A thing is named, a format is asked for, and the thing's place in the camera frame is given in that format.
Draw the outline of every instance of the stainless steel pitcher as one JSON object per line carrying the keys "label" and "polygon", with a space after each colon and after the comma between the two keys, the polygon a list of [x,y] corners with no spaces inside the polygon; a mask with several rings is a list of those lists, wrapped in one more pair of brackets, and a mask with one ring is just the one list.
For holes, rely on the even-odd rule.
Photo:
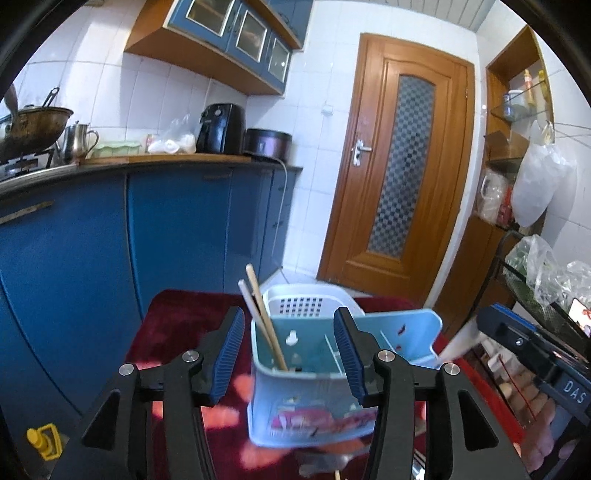
{"label": "stainless steel pitcher", "polygon": [[[88,135],[94,134],[96,141],[89,148]],[[61,157],[64,163],[68,164],[73,161],[80,163],[84,160],[88,153],[96,147],[99,142],[99,134],[96,130],[88,130],[88,125],[76,122],[74,125],[66,127],[64,130],[64,143],[61,147]]]}

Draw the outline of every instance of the wooden countertop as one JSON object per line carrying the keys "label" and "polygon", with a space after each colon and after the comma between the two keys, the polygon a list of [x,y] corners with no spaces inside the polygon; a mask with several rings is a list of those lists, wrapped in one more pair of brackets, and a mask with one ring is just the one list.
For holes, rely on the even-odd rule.
{"label": "wooden countertop", "polygon": [[[299,173],[301,167],[287,165]],[[252,161],[242,155],[135,155],[129,157],[91,158],[82,165],[44,168],[26,175],[0,181],[0,200],[34,190],[42,185],[69,181],[86,175],[133,173],[161,168],[246,168],[249,170],[283,170],[277,162]]]}
{"label": "wooden countertop", "polygon": [[87,158],[81,165],[127,165],[132,163],[153,163],[153,162],[175,162],[195,161],[211,163],[249,163],[250,157],[245,155],[220,155],[213,153],[195,153],[191,155],[127,155],[124,157],[96,157]]}

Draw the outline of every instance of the white plastic bag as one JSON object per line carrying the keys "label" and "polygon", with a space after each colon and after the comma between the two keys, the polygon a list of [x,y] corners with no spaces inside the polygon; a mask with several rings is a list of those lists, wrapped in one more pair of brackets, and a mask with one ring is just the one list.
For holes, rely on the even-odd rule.
{"label": "white plastic bag", "polygon": [[511,206],[521,226],[532,225],[550,203],[562,179],[576,166],[560,154],[556,144],[530,143],[519,167]]}
{"label": "white plastic bag", "polygon": [[489,168],[485,168],[477,198],[478,216],[485,222],[496,224],[499,208],[507,193],[507,179]]}
{"label": "white plastic bag", "polygon": [[195,135],[191,132],[190,121],[190,114],[185,115],[182,120],[173,120],[168,130],[150,144],[148,153],[195,153]]}
{"label": "white plastic bag", "polygon": [[548,242],[539,235],[523,237],[505,261],[526,276],[527,286],[539,304],[557,302],[567,313],[573,299],[591,305],[591,266],[575,260],[562,267]]}

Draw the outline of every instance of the metal screw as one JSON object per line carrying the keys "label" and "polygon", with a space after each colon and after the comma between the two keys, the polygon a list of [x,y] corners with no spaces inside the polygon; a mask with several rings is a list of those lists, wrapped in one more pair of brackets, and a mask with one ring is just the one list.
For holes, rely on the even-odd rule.
{"label": "metal screw", "polygon": [[460,367],[456,364],[445,364],[445,367],[443,367],[443,369],[450,375],[457,375],[458,373],[460,373]]}
{"label": "metal screw", "polygon": [[187,350],[183,354],[183,360],[185,360],[188,364],[194,362],[199,358],[199,352],[195,350]]}
{"label": "metal screw", "polygon": [[134,366],[132,364],[123,364],[119,367],[119,375],[123,375],[124,377],[126,377],[133,371]]}
{"label": "metal screw", "polygon": [[391,352],[390,350],[380,350],[378,352],[378,358],[382,362],[391,362],[396,358],[396,354],[394,352]]}

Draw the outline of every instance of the ceiling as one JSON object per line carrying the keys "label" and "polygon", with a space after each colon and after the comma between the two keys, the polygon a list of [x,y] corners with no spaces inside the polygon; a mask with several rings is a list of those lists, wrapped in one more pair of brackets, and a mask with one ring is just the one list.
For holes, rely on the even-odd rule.
{"label": "ceiling", "polygon": [[495,0],[366,0],[441,18],[475,32]]}

